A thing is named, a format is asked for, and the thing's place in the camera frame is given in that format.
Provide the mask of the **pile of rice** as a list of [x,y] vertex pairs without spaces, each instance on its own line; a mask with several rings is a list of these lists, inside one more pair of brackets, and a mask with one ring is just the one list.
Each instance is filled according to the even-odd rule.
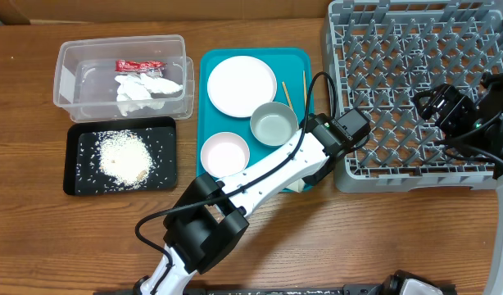
[[176,184],[174,143],[165,128],[97,131],[79,136],[75,194],[155,190]]

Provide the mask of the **white napkin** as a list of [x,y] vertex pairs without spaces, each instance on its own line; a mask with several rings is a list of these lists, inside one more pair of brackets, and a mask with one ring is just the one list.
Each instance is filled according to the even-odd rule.
[[115,81],[120,84],[117,88],[116,101],[129,102],[129,104],[118,105],[122,116],[128,116],[130,112],[144,107],[159,110],[165,103],[153,102],[155,100],[153,94],[167,96],[180,93],[184,88],[182,84],[177,84],[172,80],[145,73],[117,75]]

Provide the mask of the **red snack wrapper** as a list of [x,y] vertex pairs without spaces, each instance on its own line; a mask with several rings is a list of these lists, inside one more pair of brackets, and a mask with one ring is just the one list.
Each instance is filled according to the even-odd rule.
[[165,68],[166,63],[163,61],[116,61],[116,72],[121,74],[161,75]]

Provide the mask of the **white paper cup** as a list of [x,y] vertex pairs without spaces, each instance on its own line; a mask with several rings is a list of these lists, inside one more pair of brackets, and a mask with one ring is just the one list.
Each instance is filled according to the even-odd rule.
[[303,181],[303,179],[298,179],[292,183],[290,183],[286,189],[290,190],[290,191],[293,191],[293,192],[296,192],[296,193],[301,193],[303,190],[304,190],[304,187],[305,187],[305,182]]

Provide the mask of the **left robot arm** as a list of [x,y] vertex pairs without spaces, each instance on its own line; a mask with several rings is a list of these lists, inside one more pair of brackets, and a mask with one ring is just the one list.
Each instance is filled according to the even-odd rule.
[[221,179],[198,176],[172,208],[136,224],[137,238],[163,257],[133,292],[181,294],[194,275],[231,253],[258,207],[298,180],[316,185],[369,132],[369,119],[358,109],[338,118],[306,113],[301,129],[253,166]]

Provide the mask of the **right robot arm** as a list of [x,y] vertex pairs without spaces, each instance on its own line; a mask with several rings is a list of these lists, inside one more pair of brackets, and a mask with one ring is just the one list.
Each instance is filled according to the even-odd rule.
[[486,294],[503,294],[503,73],[483,73],[480,84],[485,92],[474,101],[451,84],[415,94],[419,116],[429,120],[438,115],[435,125],[444,139],[435,144],[457,161],[494,165],[499,213],[492,266],[484,289]]

